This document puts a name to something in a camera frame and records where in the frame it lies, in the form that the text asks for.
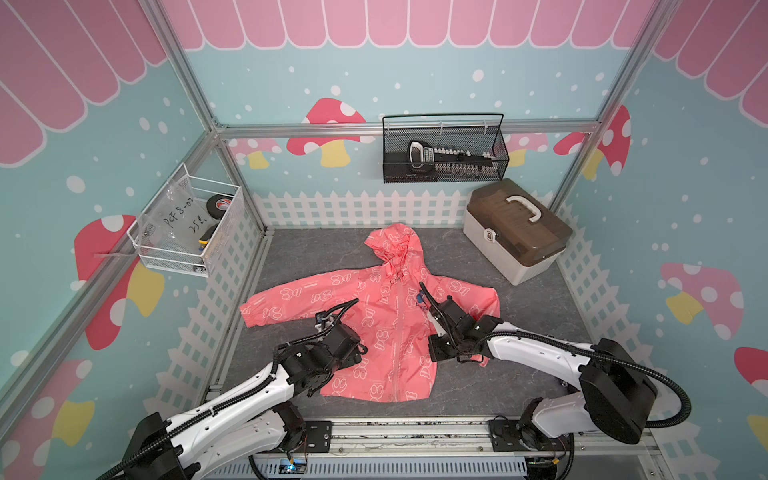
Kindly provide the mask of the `pink hooded rain jacket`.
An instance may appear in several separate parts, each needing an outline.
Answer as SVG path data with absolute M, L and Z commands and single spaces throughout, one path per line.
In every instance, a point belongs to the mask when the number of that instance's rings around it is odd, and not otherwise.
M 417 299 L 420 286 L 439 302 L 452 298 L 475 320 L 499 314 L 498 293 L 432 274 L 419 236 L 403 224 L 376 230 L 365 243 L 380 265 L 278 285 L 253 295 L 240 312 L 247 326 L 267 326 L 306 319 L 356 299 L 343 321 L 357 332 L 368 352 L 359 364 L 335 374 L 321 395 L 379 403 L 424 400 L 437 376 L 428 347 L 436 330 Z

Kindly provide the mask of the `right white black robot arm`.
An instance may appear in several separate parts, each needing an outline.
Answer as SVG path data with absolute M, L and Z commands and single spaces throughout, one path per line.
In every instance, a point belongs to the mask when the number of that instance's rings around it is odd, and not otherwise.
M 517 420 L 492 420 L 493 437 L 505 446 L 517 442 L 540 451 L 554 441 L 570 447 L 571 436 L 599 431 L 623 444 L 636 445 L 645 429 L 665 429 L 688 419 L 692 402 L 674 380 L 636 363 L 617 342 L 574 343 L 521 329 L 500 318 L 474 319 L 456 301 L 438 302 L 422 290 L 436 332 L 428 340 L 434 362 L 480 359 L 514 362 L 564 382 L 568 394 L 535 398 Z

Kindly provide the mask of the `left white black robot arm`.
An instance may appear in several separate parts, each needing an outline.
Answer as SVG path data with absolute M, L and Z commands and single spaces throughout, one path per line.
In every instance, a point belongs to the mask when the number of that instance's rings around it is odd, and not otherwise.
M 299 448 L 306 425 L 292 398 L 312 396 L 367 352 L 342 322 L 350 307 L 317 313 L 320 332 L 276 346 L 267 366 L 213 400 L 167 420 L 157 413 L 142 419 L 122 461 L 103 478 L 199 479 L 246 455 Z

